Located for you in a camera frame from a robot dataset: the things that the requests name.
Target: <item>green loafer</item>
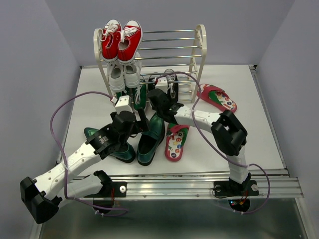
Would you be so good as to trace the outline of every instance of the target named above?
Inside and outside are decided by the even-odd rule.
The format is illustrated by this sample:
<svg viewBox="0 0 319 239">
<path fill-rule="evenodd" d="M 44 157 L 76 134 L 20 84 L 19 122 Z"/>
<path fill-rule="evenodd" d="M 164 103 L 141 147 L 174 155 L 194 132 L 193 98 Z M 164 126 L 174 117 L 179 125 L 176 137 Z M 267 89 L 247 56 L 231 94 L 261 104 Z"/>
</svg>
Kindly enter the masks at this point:
<svg viewBox="0 0 319 239">
<path fill-rule="evenodd" d="M 148 166 L 152 162 L 155 151 L 165 136 L 164 120 L 155 113 L 149 122 L 149 131 L 143 132 L 139 145 L 137 158 L 140 165 Z"/>
<path fill-rule="evenodd" d="M 98 129 L 96 128 L 85 128 L 85 137 L 88 138 L 94 135 L 97 131 Z M 111 153 L 110 156 L 113 156 L 122 162 L 131 163 L 134 161 L 136 154 L 133 147 L 129 143 L 126 143 L 124 145 L 121 145 L 120 149 L 117 152 Z"/>
</svg>

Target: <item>screw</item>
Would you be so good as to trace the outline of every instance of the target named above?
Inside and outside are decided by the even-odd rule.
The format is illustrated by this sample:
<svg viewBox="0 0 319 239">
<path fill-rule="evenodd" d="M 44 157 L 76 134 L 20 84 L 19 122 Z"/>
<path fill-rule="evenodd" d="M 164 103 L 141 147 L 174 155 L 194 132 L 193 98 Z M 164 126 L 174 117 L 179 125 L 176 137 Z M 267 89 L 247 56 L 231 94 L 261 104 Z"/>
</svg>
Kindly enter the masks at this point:
<svg viewBox="0 0 319 239">
<path fill-rule="evenodd" d="M 254 191 L 254 192 L 257 192 L 258 191 L 258 186 L 256 184 L 253 184 L 251 185 L 251 189 Z"/>
<path fill-rule="evenodd" d="M 120 187 L 120 192 L 121 193 L 125 193 L 126 192 L 126 187 L 125 186 L 121 186 Z"/>
</svg>

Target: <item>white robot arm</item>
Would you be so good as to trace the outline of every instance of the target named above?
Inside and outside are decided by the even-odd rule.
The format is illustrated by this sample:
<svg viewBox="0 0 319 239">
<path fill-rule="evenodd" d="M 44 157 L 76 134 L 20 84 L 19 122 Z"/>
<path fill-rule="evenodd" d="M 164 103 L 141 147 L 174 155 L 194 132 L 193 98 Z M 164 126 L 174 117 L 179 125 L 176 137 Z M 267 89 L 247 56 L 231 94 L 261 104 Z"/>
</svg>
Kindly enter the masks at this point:
<svg viewBox="0 0 319 239">
<path fill-rule="evenodd" d="M 250 180 L 248 168 L 239 166 L 246 165 L 244 145 L 247 131 L 235 115 L 231 111 L 221 114 L 194 111 L 194 122 L 192 110 L 183 104 L 171 103 L 164 93 L 165 90 L 167 86 L 163 89 L 157 87 L 148 95 L 158 116 L 174 124 L 196 126 L 196 122 L 199 128 L 214 135 L 218 148 L 226 154 L 230 168 L 229 181 L 216 182 L 220 188 L 215 191 L 215 195 L 218 197 L 242 195 L 252 184 L 256 184 Z M 130 135 L 148 130 L 148 120 L 144 111 L 139 110 L 141 120 L 137 121 L 130 102 L 129 96 L 119 98 L 115 105 L 116 112 L 111 113 L 113 122 L 88 138 L 69 156 L 67 167 L 60 163 L 34 179 L 26 177 L 21 181 L 22 201 L 37 223 L 46 222 L 67 203 L 64 194 L 65 183 L 68 183 L 69 199 L 97 194 L 101 190 L 109 192 L 110 188 L 114 188 L 111 179 L 103 171 L 97 171 L 82 180 L 72 182 L 71 180 L 86 168 L 116 152 Z"/>
</svg>

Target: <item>flip-flop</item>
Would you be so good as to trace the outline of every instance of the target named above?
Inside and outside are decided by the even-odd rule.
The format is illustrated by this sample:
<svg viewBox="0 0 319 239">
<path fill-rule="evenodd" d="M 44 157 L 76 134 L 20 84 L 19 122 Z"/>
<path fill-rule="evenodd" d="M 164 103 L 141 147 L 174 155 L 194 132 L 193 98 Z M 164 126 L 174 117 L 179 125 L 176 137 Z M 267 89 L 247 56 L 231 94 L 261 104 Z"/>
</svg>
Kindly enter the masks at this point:
<svg viewBox="0 0 319 239">
<path fill-rule="evenodd" d="M 230 110 L 233 113 L 236 112 L 237 104 L 229 98 L 223 89 L 210 84 L 201 84 L 200 88 L 201 93 L 198 91 L 197 96 L 202 100 L 219 108 L 221 111 Z"/>
<path fill-rule="evenodd" d="M 168 124 L 165 156 L 169 161 L 180 161 L 188 130 L 189 125 L 176 125 L 173 123 Z"/>
</svg>

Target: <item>white table surface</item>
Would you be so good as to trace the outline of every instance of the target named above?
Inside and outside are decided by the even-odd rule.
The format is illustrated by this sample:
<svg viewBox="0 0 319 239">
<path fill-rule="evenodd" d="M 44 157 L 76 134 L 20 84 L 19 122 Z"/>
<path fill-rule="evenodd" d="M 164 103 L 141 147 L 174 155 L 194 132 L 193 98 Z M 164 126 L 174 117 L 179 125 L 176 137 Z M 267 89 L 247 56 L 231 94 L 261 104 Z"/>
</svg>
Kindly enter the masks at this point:
<svg viewBox="0 0 319 239">
<path fill-rule="evenodd" d="M 175 70 L 187 71 L 185 67 Z M 163 72 L 163 68 L 145 68 L 148 71 Z M 230 98 L 238 105 L 235 113 L 248 131 L 246 144 L 247 163 L 257 163 L 264 169 L 283 169 L 273 135 L 271 133 L 265 112 L 257 93 L 248 65 L 210 66 L 203 70 L 201 83 L 214 84 L 226 91 Z M 77 94 L 86 91 L 102 91 L 107 93 L 99 69 L 82 69 Z M 200 101 L 198 110 L 219 113 L 214 106 Z M 83 129 L 85 127 L 101 128 L 111 123 L 110 113 L 115 111 L 107 97 L 101 95 L 85 95 L 75 100 L 71 116 L 65 152 L 69 156 L 85 141 Z M 147 116 L 153 115 L 150 108 Z M 205 135 L 214 142 L 212 134 Z M 130 138 L 129 143 L 136 150 L 141 135 Z M 109 175 L 138 175 L 165 173 L 196 173 L 229 171 L 228 164 L 199 135 L 197 129 L 191 128 L 184 145 L 182 159 L 170 162 L 164 155 L 165 140 L 157 148 L 153 162 L 149 166 L 141 166 L 137 160 L 130 164 L 123 163 L 111 156 L 92 165 L 80 176 L 92 174 L 96 170 L 104 170 Z"/>
</svg>

